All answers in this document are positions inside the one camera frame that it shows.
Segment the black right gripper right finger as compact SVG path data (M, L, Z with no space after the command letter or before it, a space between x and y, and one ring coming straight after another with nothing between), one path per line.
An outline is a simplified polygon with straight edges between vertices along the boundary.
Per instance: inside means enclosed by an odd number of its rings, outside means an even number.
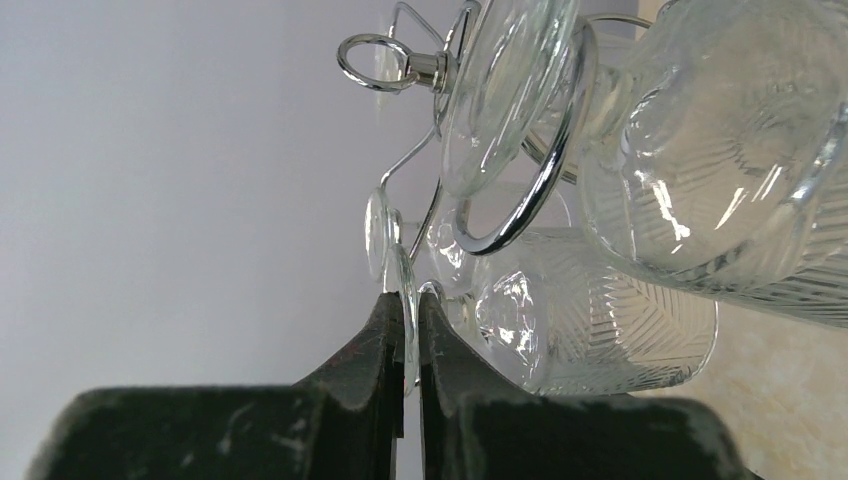
M749 479L706 405L630 395L541 397L510 383L419 303L428 479Z

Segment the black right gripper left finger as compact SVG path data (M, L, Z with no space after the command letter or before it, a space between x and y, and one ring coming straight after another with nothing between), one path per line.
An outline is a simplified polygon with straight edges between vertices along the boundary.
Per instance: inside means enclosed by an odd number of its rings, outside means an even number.
M290 385L122 386L76 396L30 479L392 479L403 433L404 310L364 327Z

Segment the chrome wine glass rack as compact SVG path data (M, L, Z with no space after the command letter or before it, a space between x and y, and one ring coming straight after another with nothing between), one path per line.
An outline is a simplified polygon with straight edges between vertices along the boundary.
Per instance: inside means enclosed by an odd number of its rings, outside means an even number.
M388 30L346 38L336 59L367 89L395 93L417 85L433 93L430 136L442 142L440 189L461 201L457 240L471 254L489 255L529 226L559 181L575 181L568 158L599 75L593 26L609 20L650 27L633 15L582 16L574 1L466 1L451 29L435 36L431 54L413 51ZM473 196L519 151L538 172L497 228L472 235Z

